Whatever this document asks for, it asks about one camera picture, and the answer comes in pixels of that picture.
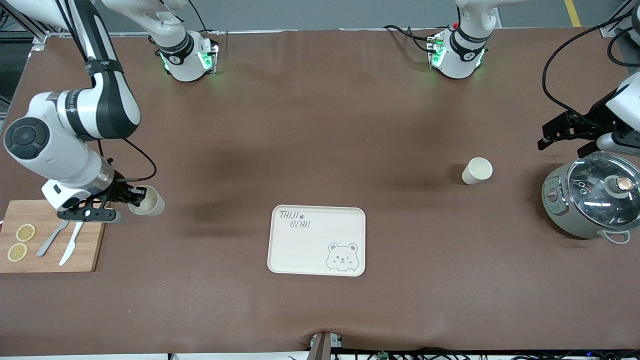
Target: white paper cup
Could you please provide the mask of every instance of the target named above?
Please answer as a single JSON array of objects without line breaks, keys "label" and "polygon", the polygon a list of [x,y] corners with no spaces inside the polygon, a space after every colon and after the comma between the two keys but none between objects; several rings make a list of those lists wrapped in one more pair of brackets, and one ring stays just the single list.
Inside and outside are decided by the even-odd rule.
[{"label": "white paper cup", "polygon": [[485,158],[473,158],[462,172],[462,181],[468,185],[475,185],[482,180],[487,180],[493,173],[493,166]]},{"label": "white paper cup", "polygon": [[140,187],[146,188],[147,194],[140,206],[128,204],[129,210],[136,215],[144,215],[146,217],[160,215],[164,211],[164,199],[153,186],[141,185]]}]

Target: rice cooker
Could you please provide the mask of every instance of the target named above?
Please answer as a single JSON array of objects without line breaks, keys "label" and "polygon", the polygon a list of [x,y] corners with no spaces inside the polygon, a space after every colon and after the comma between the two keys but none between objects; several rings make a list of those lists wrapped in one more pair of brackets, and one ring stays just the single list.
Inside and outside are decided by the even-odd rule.
[{"label": "rice cooker", "polygon": [[[551,172],[542,186],[542,202],[567,233],[624,244],[629,231],[640,225],[639,183],[640,172],[629,161],[594,152]],[[616,241],[613,234],[623,239]]]}]

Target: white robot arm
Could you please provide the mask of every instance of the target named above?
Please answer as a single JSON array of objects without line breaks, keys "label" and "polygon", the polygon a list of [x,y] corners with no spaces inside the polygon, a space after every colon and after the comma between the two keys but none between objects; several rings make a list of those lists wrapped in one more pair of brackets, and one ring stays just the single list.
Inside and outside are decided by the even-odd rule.
[{"label": "white robot arm", "polygon": [[[27,114],[6,127],[4,147],[20,164],[49,179],[42,191],[59,217],[64,212],[68,220],[117,221],[118,212],[104,209],[105,203],[139,206],[146,191],[128,185],[85,144],[127,138],[140,124],[138,105],[102,19],[86,0],[10,2],[26,15],[71,31],[93,87],[35,95]],[[100,209],[85,214],[83,209],[92,208],[94,201],[102,203]]]},{"label": "white robot arm", "polygon": [[[626,16],[632,16],[634,31],[640,32],[640,4]],[[543,138],[538,141],[539,150],[554,142],[580,138],[591,140],[578,149],[580,158],[595,151],[640,156],[640,71],[627,77],[615,90],[592,105],[585,115],[567,108],[543,125],[542,133]]]},{"label": "white robot arm", "polygon": [[498,6],[528,0],[455,0],[460,23],[428,38],[429,63],[442,74],[463,79],[471,75],[484,55],[484,46],[493,33],[497,19],[492,10]]},{"label": "white robot arm", "polygon": [[195,31],[186,31],[173,14],[187,0],[102,0],[113,11],[137,22],[158,46],[164,67],[179,81],[194,81],[216,72],[218,43]]}]

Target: brown table cover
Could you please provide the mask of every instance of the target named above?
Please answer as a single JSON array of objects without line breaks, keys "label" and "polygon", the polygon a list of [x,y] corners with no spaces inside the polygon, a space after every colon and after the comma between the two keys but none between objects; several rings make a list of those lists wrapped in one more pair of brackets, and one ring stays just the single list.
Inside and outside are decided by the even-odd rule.
[{"label": "brown table cover", "polygon": [[[113,39],[143,117],[131,140],[156,161],[147,183],[166,210],[116,205],[125,216],[106,227],[94,273],[0,275],[0,355],[299,350],[319,331],[373,349],[640,347],[639,234],[577,240],[540,201],[584,143],[536,148],[562,111],[543,95],[543,65],[577,32],[498,30],[457,81],[386,31],[218,37],[218,74],[194,83],[167,76],[146,38]],[[587,111],[618,86],[626,72],[606,44],[567,48],[550,90]],[[50,38],[8,121],[39,92],[89,85],[73,41]],[[104,149],[125,176],[150,172],[123,141]],[[494,173],[466,186],[475,156]],[[0,164],[2,211],[42,198],[41,177],[4,150]],[[271,273],[279,204],[362,208],[365,273]]]}]

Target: knife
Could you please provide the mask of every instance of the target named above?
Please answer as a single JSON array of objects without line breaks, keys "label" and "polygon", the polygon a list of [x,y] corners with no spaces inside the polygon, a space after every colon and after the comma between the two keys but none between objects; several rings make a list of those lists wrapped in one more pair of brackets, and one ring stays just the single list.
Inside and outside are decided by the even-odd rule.
[{"label": "knife", "polygon": [[53,240],[55,240],[56,236],[60,234],[60,231],[64,230],[64,228],[66,228],[67,225],[69,225],[69,221],[62,220],[60,225],[58,225],[58,228],[53,232],[53,234],[51,234],[49,239],[47,239],[47,241],[44,244],[42,244],[42,246],[38,249],[36,256],[38,256],[39,258],[43,257],[44,254],[47,253],[47,250],[49,250],[49,247],[51,247]]},{"label": "knife", "polygon": [[59,266],[64,265],[67,262],[67,260],[69,260],[69,257],[71,256],[71,254],[73,254],[74,250],[76,249],[76,238],[78,237],[78,233],[80,232],[80,229],[82,228],[83,224],[84,222],[82,221],[76,222],[74,233],[71,235],[71,239],[69,240],[69,245],[67,245],[67,249],[65,250],[65,253],[64,255],[62,255],[62,259],[60,259],[60,264],[58,264]]}]

